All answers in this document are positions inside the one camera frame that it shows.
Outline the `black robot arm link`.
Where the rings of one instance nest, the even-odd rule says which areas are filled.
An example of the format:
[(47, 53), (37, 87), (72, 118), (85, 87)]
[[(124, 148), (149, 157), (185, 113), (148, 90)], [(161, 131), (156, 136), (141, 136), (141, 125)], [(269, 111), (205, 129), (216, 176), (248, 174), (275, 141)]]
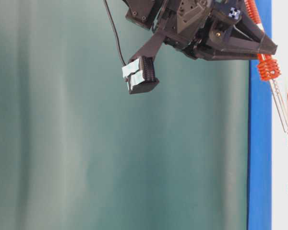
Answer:
[(162, 0), (123, 0), (129, 7), (125, 18), (130, 22), (150, 30), (163, 3)]

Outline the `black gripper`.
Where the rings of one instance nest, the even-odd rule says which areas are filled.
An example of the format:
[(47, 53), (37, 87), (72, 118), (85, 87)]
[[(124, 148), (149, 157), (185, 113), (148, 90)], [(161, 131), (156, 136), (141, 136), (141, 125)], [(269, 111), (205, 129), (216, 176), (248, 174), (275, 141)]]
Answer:
[(192, 59), (252, 60), (274, 55), (277, 45), (248, 16), (239, 0), (165, 0), (154, 34)]

